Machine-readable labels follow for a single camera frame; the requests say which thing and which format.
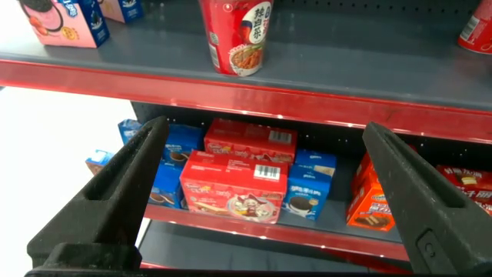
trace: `red can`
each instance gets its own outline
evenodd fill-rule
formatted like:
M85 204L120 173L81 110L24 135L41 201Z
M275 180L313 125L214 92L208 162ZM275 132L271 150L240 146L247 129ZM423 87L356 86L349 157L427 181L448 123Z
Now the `red can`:
M492 54L492 0L482 0L463 29L458 44L473 52Z
M273 0L198 0L219 73L248 76L263 63Z

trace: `instant noodle cup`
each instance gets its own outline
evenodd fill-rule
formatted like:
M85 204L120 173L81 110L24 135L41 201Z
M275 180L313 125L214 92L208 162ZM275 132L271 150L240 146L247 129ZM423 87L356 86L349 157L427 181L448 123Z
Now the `instant noodle cup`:
M219 73L248 76L263 63L273 0L198 0Z

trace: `noodle image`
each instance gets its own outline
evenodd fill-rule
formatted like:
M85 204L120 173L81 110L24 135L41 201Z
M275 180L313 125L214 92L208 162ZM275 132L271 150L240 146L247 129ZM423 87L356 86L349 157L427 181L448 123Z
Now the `noodle image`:
M262 55L262 45L255 45L235 52L231 61L239 68L252 69L260 65Z

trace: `cardboard box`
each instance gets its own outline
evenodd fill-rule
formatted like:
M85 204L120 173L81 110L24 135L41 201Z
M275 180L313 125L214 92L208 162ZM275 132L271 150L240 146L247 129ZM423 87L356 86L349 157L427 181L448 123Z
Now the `cardboard box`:
M331 176L293 165L282 208L306 219L316 220L324 207L330 186Z
M161 161L155 174L154 185L148 202L170 208L181 209L183 190L179 176L183 168Z
M44 45L97 48L109 38L96 0L19 0L19 3Z
M109 160L113 158L114 154L102 150L96 150L91 157L85 160L85 164L89 167L92 174L98 174Z
M376 172L369 172L347 210L347 224L388 232L394 226L390 207Z
M276 223L288 164L193 151L181 174L191 212Z
M296 131L216 118L205 136L205 151L292 164Z
M102 14L119 22L129 23L144 16L141 0L98 0Z
M201 128L170 124L169 136L164 147L162 158L166 162L184 166L192 150L200 150L203 142Z
M492 204L492 172L438 165L436 169L472 200Z
M123 144L126 144L142 127L138 121L133 119L125 119L118 123L118 130L120 131L121 140Z
M298 149L289 172L283 210L316 220L326 202L336 165L334 155Z

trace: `store shelf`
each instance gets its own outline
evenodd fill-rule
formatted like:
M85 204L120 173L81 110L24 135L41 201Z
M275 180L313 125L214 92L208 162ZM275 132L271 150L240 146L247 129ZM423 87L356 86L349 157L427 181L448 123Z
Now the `store shelf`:
M231 78L212 68L196 1L148 1L141 21L108 20L111 39L99 49L40 45L9 2L0 23L16 28L2 33L0 85L356 128L376 121L399 133L492 143L492 57L455 43L468 13L382 3L386 12L279 2L264 68Z
M145 264L176 269L368 272L305 247L153 221L139 249Z
M349 184L357 164L358 160L338 159L330 196L316 222L282 212L276 225L267 225L156 205L147 206L145 217L200 229L407 261L407 253L396 228L389 232L377 232L346 225L345 211L349 204L346 199L350 198Z

